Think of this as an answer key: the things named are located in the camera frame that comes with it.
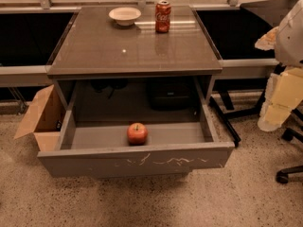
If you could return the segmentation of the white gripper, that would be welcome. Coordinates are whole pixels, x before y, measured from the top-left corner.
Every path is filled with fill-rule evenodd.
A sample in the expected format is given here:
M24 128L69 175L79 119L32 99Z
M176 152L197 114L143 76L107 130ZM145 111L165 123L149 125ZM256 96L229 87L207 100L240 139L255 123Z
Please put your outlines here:
M303 100L303 0L299 0L280 22L261 36L255 48L271 50L287 67L280 75L272 73L265 90L258 127L262 131L275 131Z

